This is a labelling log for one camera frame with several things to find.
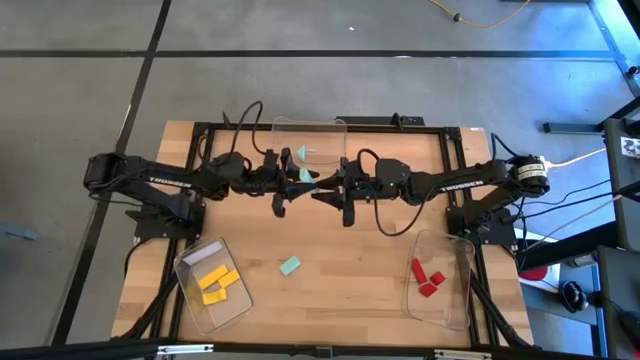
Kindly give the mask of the black headset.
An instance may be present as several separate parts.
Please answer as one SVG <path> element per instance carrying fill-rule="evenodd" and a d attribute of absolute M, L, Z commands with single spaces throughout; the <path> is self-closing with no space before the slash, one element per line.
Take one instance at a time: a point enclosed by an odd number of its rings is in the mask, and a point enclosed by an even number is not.
<path fill-rule="evenodd" d="M 563 282 L 559 285 L 558 294 L 562 305 L 570 313 L 577 313 L 589 306 L 589 297 L 575 281 Z"/>

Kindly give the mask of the grey floor plate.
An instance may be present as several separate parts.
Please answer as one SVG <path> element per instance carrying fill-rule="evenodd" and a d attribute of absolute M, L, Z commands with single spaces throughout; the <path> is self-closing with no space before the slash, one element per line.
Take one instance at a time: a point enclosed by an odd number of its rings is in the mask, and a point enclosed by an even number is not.
<path fill-rule="evenodd" d="M 30 241 L 35 241 L 39 238 L 39 234 L 30 228 L 9 223 L 0 223 L 0 234 Z"/>

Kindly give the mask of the black desk foot bar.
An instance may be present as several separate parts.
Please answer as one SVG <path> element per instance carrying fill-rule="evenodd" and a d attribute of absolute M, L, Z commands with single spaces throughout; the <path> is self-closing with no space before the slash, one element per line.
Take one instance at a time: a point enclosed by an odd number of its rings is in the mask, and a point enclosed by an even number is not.
<path fill-rule="evenodd" d="M 542 130 L 547 134 L 595 135 L 604 131 L 604 125 L 547 122 L 542 125 Z"/>

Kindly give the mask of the silver bracket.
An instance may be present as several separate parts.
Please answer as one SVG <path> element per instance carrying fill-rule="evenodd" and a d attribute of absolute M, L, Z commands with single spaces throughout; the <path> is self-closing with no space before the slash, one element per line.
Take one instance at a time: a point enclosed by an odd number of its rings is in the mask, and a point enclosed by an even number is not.
<path fill-rule="evenodd" d="M 161 345 L 157 348 L 158 356 L 175 356 L 184 354 L 212 353 L 213 344 Z"/>
<path fill-rule="evenodd" d="M 468 350 L 435 349 L 435 360 L 493 360 L 491 353 Z"/>

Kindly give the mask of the dark grey desk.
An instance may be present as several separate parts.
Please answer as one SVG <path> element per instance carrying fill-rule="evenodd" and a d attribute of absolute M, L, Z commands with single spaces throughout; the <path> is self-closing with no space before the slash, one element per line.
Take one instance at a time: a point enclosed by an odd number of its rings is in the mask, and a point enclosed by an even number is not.
<path fill-rule="evenodd" d="M 607 355 L 640 360 L 640 253 L 600 246 L 597 257 Z M 626 312 L 638 318 L 636 344 L 621 320 Z"/>

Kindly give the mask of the long yellow block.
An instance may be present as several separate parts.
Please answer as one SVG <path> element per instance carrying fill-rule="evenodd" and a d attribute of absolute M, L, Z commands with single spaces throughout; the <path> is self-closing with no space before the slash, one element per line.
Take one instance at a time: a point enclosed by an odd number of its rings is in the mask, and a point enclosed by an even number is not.
<path fill-rule="evenodd" d="M 198 280 L 198 285 L 202 290 L 215 284 L 220 278 L 225 276 L 229 272 L 226 265 L 220 265 L 213 271 Z"/>

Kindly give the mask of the black aluminium table frame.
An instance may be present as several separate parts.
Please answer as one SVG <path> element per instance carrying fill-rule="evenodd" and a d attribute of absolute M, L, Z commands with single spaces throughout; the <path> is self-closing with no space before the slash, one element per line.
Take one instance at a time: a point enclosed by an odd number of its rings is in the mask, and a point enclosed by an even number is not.
<path fill-rule="evenodd" d="M 412 169 L 444 170 L 442 127 L 371 126 L 382 132 L 347 133 L 347 155 L 371 148 L 381 157 L 398 158 Z M 376 226 L 372 203 L 356 204 L 353 227 L 342 215 L 309 195 L 285 205 L 276 218 L 272 195 L 229 195 L 206 200 L 201 239 L 221 235 L 239 266 L 253 306 L 246 315 L 207 335 L 201 334 L 186 307 L 177 320 L 178 340 L 328 346 L 452 347 L 471 345 L 469 330 L 452 330 L 411 319 L 402 310 L 409 252 L 420 230 L 446 233 L 448 197 L 425 205 L 419 220 L 404 235 L 386 237 Z M 111 335 L 123 335 L 150 305 L 159 290 L 168 240 L 152 239 L 134 251 Z M 482 249 L 492 300 L 529 343 L 533 336 L 513 258 L 497 246 Z M 291 256 L 301 266 L 284 276 L 279 266 Z"/>

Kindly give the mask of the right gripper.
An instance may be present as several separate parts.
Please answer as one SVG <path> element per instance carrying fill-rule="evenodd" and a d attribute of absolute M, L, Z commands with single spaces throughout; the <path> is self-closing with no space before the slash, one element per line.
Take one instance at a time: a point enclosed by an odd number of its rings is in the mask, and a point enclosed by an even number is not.
<path fill-rule="evenodd" d="M 351 227 L 355 223 L 355 201 L 369 201 L 371 192 L 375 187 L 375 180 L 365 173 L 357 160 L 349 161 L 346 157 L 340 159 L 340 170 L 336 170 L 331 176 L 316 182 L 319 189 L 331 190 L 331 192 L 313 193 L 314 200 L 328 204 L 337 210 L 342 210 L 342 225 Z"/>

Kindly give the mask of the black rig beam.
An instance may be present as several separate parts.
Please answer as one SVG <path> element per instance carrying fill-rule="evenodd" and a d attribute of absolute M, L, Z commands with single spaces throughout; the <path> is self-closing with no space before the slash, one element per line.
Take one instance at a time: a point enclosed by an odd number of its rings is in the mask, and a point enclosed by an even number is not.
<path fill-rule="evenodd" d="M 250 354 L 285 354 L 291 357 L 298 355 L 317 359 L 333 359 L 339 356 L 389 356 L 420 357 L 435 360 L 434 350 L 445 348 L 420 347 L 363 347 L 363 346 L 321 346 L 321 345 L 283 345 L 283 344 L 239 344 L 239 343 L 193 343 L 213 344 L 212 353 L 250 353 Z M 157 348 L 161 345 L 175 344 L 166 339 L 113 340 L 106 342 L 90 342 L 66 345 L 51 345 L 0 350 L 0 360 L 74 360 L 87 358 L 90 360 L 130 360 L 140 357 L 158 356 Z M 467 349 L 476 352 L 491 353 L 493 360 L 620 360 L 570 353 L 544 351 L 536 347 L 503 347 L 494 345 L 478 345 Z"/>

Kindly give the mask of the clear plastic bin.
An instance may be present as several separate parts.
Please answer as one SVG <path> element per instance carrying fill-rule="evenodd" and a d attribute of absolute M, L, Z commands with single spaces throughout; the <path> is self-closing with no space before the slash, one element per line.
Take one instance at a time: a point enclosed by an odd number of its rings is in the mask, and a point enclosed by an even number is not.
<path fill-rule="evenodd" d="M 410 318 L 450 330 L 468 328 L 471 262 L 475 255 L 472 243 L 464 238 L 423 230 L 413 241 L 405 271 L 401 306 Z M 440 271 L 446 280 L 429 298 L 419 293 L 411 271 L 411 260 L 418 258 L 428 278 Z"/>
<path fill-rule="evenodd" d="M 202 240 L 183 250 L 174 260 L 177 275 L 186 306 L 201 335 L 208 335 L 226 325 L 239 320 L 253 307 L 253 298 L 241 277 L 225 288 L 225 301 L 206 306 L 202 294 L 221 289 L 218 281 L 205 290 L 198 280 L 220 265 L 226 265 L 229 271 L 240 270 L 223 237 Z"/>
<path fill-rule="evenodd" d="M 296 154 L 302 145 L 307 150 L 305 162 Z M 346 156 L 347 124 L 339 119 L 307 121 L 280 116 L 272 125 L 272 147 L 275 150 L 288 147 L 297 164 L 337 164 Z"/>

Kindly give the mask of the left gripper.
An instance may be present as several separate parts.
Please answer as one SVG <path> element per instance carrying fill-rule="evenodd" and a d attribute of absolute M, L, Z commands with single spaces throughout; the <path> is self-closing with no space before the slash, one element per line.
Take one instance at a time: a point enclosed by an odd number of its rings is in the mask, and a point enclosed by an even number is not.
<path fill-rule="evenodd" d="M 288 147 L 282 149 L 280 157 L 272 149 L 268 149 L 264 155 L 263 164 L 256 170 L 249 172 L 249 193 L 252 196 L 273 193 L 271 207 L 274 215 L 278 218 L 284 218 L 286 213 L 284 207 L 285 199 L 292 202 L 296 198 L 318 189 L 315 183 L 286 184 L 286 178 L 292 181 L 300 181 L 300 168 L 294 163 L 291 150 Z M 308 171 L 313 179 L 320 176 L 316 171 Z"/>

